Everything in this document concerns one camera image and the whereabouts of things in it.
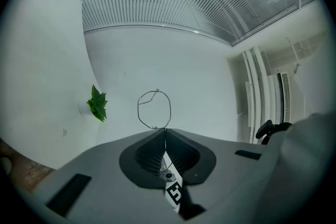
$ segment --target green plant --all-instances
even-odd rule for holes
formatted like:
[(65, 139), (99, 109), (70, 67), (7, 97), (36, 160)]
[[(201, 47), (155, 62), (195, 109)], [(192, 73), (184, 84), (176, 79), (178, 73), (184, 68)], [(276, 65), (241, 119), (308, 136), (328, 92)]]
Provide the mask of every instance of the green plant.
[(106, 93), (99, 93), (95, 85), (92, 85), (91, 90), (92, 98), (87, 101), (87, 104), (90, 106), (90, 111), (92, 114), (100, 121), (104, 122), (106, 118), (106, 109), (104, 108), (107, 100), (105, 100)]

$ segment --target white table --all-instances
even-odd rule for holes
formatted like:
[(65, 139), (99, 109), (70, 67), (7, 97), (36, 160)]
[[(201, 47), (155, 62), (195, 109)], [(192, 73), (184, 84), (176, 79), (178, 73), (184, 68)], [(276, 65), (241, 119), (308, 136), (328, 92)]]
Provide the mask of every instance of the white table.
[(13, 0), (0, 28), (1, 138), (58, 169), (95, 146), (99, 121), (79, 101), (99, 89), (79, 0)]

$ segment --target potted plant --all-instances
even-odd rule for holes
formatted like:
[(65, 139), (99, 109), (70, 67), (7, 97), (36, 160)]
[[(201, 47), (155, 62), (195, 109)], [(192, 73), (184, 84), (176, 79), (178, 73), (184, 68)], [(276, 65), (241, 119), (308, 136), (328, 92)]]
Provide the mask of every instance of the potted plant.
[(104, 122), (104, 119), (106, 119), (106, 93), (99, 93), (95, 85), (92, 85), (91, 96), (92, 98), (86, 103), (78, 105), (79, 112), (81, 114), (93, 114), (98, 120)]

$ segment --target metal ring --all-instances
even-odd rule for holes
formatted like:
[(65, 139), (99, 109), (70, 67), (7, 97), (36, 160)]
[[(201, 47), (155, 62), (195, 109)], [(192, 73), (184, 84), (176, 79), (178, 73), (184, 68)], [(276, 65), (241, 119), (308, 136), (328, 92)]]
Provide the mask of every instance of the metal ring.
[[(154, 92), (154, 94), (153, 94), (151, 100), (149, 100), (149, 101), (147, 101), (147, 102), (139, 103), (139, 102), (140, 102), (140, 99), (143, 98), (146, 94), (148, 94), (148, 93), (150, 93), (150, 92)], [(163, 127), (154, 127), (154, 128), (153, 128), (153, 127), (149, 127), (147, 124), (145, 124), (145, 123), (140, 119), (140, 116), (139, 116), (139, 106), (142, 105), (142, 104), (147, 104), (147, 103), (151, 102), (151, 101), (153, 100), (154, 96), (155, 96), (158, 92), (163, 93), (163, 94), (167, 97), (167, 99), (168, 99), (168, 102), (169, 102), (169, 120), (168, 120), (168, 122), (167, 122), (167, 124), (166, 124), (165, 126), (163, 126)], [(138, 99), (138, 119), (139, 119), (139, 121), (141, 121), (144, 125), (146, 125), (148, 128), (150, 128), (150, 129), (162, 129), (162, 128), (166, 128), (167, 125), (169, 124), (171, 118), (172, 118), (172, 107), (171, 107), (171, 104), (170, 104), (170, 99), (169, 99), (169, 97), (167, 96), (167, 94), (165, 94), (164, 92), (160, 91), (159, 89), (156, 89), (156, 91), (149, 91), (149, 92), (143, 94), (142, 96), (140, 96), (140, 98)]]

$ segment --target wooden floor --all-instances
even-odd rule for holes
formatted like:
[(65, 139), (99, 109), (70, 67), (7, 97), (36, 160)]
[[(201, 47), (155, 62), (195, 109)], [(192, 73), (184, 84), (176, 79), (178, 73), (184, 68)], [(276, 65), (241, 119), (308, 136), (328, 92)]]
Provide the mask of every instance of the wooden floor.
[(1, 139), (0, 157), (8, 158), (12, 163), (12, 169), (8, 175), (12, 183), (30, 193), (46, 176), (54, 171), (52, 168), (33, 162), (21, 155)]

